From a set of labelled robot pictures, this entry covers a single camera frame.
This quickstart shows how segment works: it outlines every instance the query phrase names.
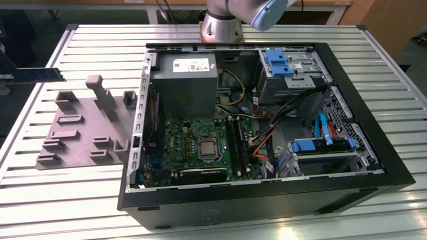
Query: floor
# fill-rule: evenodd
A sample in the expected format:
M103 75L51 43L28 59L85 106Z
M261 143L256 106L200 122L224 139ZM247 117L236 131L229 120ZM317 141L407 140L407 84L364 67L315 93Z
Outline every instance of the floor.
M28 10L25 13L37 33L37 38L31 43L36 54L36 61L31 67L47 65L67 24L148 24L147 14L141 10L60 10L57 20L52 20L45 10ZM181 23L199 22L196 11L179 11L175 16L176 21ZM407 75L427 95L427 46L420 46L411 41L395 60L397 64L411 65ZM33 84L11 85L9 88L11 94L0 96L0 146L20 114Z

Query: expansion slot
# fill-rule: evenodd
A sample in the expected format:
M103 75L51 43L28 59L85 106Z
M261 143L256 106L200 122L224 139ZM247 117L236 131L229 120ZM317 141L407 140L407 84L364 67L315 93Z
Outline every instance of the expansion slot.
M248 149L247 149L247 143L245 143L245 136L240 125L240 118L235 119L232 122L233 124L233 132L235 132L235 145L237 148L237 154L239 154L239 163L241 172L245 174L248 172L249 168L249 158L248 158Z
M235 143L235 131L233 131L233 121L232 119L225 119L225 132L227 132L227 144L228 144L228 152L231 158L231 169L232 175L241 175L241 169L239 164L239 155Z

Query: aluminum table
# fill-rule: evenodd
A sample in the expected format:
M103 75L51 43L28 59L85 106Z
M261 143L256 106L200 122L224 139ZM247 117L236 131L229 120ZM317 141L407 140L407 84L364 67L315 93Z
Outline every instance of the aluminum table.
M0 150L0 238L13 239L424 239L427 100L371 34L355 26L244 27L245 42L325 42L413 174L416 184L343 213L149 232L116 210L121 165L35 169L61 90L93 97L100 74L115 96L139 90L145 43L199 42L196 25L80 25L65 31L48 67L68 82L35 86Z

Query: red wire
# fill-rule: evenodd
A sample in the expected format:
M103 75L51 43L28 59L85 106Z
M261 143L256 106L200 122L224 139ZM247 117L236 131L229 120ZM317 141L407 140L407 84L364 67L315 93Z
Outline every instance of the red wire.
M151 123L152 123L152 128L151 128L151 133L148 140L145 142L144 148L147 148L147 145L152 139L152 136L155 134L155 101L153 101L153 96L149 96L149 101L151 101Z

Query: green circuit board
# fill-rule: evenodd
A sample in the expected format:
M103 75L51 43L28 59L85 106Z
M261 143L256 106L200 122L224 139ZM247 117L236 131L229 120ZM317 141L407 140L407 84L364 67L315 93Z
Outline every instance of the green circuit board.
M192 119L167 121L165 123L165 140L163 169L191 169L191 168L227 168L228 181L241 181L261 178L259 164L248 166L248 174L233 175L232 158L229 154L227 138L227 120L225 119ZM253 130L249 119L240 120L244 137L248 139L253 136ZM209 137L216 140L217 158L203 161L199 155L197 139Z

